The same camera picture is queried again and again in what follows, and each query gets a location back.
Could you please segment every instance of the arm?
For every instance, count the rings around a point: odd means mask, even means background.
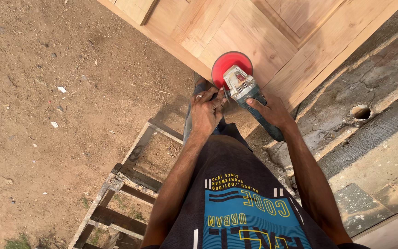
[[[199,153],[222,119],[222,105],[226,102],[223,89],[214,100],[209,101],[217,91],[212,87],[200,93],[202,98],[196,98],[197,95],[191,97],[190,137],[154,203],[141,247],[161,245],[179,215]]]
[[[291,118],[280,98],[268,92],[263,92],[263,94],[268,103],[266,106],[255,99],[248,99],[247,104],[258,110],[266,121],[277,126],[284,134],[302,207],[336,245],[352,243],[343,227],[328,181],[303,141],[296,122]]]

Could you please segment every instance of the man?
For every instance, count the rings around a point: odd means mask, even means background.
[[[205,85],[200,79],[191,97],[184,148],[156,199],[141,246],[367,248],[353,244],[343,228],[329,184],[281,100],[263,92],[268,105],[254,99],[247,103],[283,132],[302,207],[235,125],[225,124],[223,89],[205,91]]]

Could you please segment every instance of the power tool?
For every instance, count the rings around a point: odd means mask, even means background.
[[[274,140],[284,141],[280,129],[267,122],[256,109],[246,103],[246,99],[253,98],[262,105],[267,105],[252,73],[251,60],[243,53],[231,51],[216,60],[211,69],[211,79],[218,89],[224,88],[226,98],[234,99],[239,106],[247,109]]]

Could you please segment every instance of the wooden ladder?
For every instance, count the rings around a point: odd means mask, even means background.
[[[104,249],[134,249],[141,244],[147,225],[133,218],[107,208],[117,192],[135,198],[153,206],[162,183],[133,169],[139,156],[150,141],[154,132],[162,133],[176,142],[183,144],[182,135],[162,121],[163,114],[158,112],[150,118],[131,146],[122,163],[117,163],[109,173],[91,204],[68,249],[100,249],[87,243],[95,227],[116,232]]]

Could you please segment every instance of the left hand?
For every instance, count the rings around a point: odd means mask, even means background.
[[[210,101],[213,94],[218,93],[218,96]],[[191,96],[191,134],[199,135],[208,138],[214,129],[218,126],[222,119],[222,107],[227,101],[224,96],[224,89],[219,91],[215,87],[211,87],[208,91],[200,92],[197,95]]]

